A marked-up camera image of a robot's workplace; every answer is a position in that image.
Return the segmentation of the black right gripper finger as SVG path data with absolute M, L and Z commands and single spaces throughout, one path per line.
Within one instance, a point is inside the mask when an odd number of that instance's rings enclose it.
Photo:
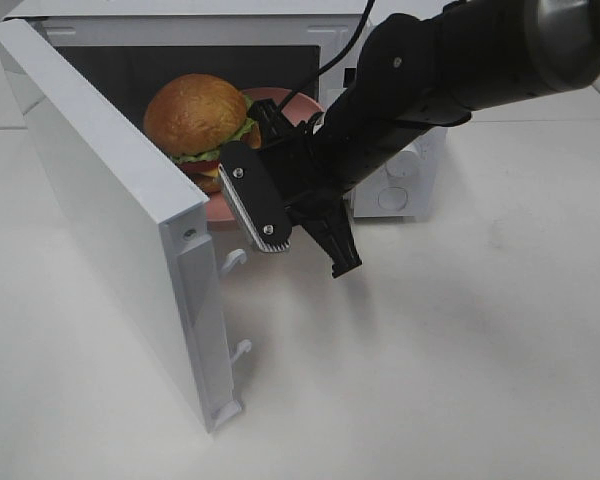
M 262 253 L 290 247 L 292 224 L 256 150 L 239 141 L 220 150 L 221 192 L 251 245 Z
M 322 198 L 307 194 L 293 203 L 293 220 L 331 259 L 333 278 L 362 265 L 342 197 Z

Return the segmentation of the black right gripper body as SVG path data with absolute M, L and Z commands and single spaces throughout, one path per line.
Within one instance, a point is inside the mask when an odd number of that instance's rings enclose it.
M 311 146 L 314 127 L 323 113 L 315 111 L 294 125 L 277 110 L 273 99 L 266 98 L 254 101 L 248 114 L 259 123 L 262 146 L 258 156 L 289 217 L 300 220 L 340 211 L 343 192 Z

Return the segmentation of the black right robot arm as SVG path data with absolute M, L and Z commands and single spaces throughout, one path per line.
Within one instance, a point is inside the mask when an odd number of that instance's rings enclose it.
M 344 196 L 435 127 L 479 110 L 578 90 L 600 76 L 600 1 L 456 1 L 430 19 L 396 13 L 367 37 L 353 83 L 321 120 L 221 150 L 223 195 L 251 246 L 303 228 L 341 276 L 361 263 Z

